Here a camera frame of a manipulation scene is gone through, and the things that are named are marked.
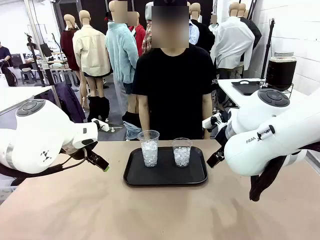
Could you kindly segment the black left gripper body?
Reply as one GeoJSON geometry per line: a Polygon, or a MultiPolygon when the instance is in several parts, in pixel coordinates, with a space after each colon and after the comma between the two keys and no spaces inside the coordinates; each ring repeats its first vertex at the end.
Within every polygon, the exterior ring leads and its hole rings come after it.
{"type": "Polygon", "coordinates": [[[97,141],[90,143],[85,147],[78,149],[76,152],[72,153],[70,156],[75,160],[85,159],[88,162],[96,163],[100,158],[100,156],[93,151],[93,149],[96,147],[97,144],[98,144],[97,141]]]}

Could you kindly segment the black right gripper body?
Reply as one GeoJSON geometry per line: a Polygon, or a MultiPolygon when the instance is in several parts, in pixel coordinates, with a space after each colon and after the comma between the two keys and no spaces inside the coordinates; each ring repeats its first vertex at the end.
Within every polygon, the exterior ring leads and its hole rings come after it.
{"type": "Polygon", "coordinates": [[[214,137],[214,139],[220,144],[220,148],[217,150],[217,153],[224,151],[225,145],[230,138],[229,136],[226,136],[228,135],[226,131],[228,130],[230,125],[230,122],[224,122],[217,125],[217,134],[214,137]]]}

